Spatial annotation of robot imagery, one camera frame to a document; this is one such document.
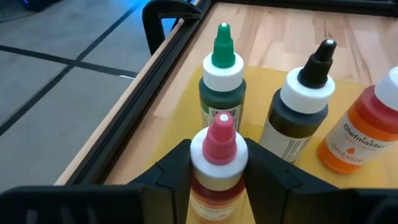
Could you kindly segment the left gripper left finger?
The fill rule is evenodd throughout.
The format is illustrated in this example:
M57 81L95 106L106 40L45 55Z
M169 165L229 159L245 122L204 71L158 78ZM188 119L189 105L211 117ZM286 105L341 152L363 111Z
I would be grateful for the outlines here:
M185 223L190 140L125 185L16 187L1 194L1 223Z

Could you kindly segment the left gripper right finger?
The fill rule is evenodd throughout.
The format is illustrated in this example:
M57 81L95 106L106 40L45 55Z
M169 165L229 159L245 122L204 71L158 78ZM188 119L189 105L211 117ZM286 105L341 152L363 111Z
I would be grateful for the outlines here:
M397 224L396 189L339 189L245 142L244 181L256 223Z

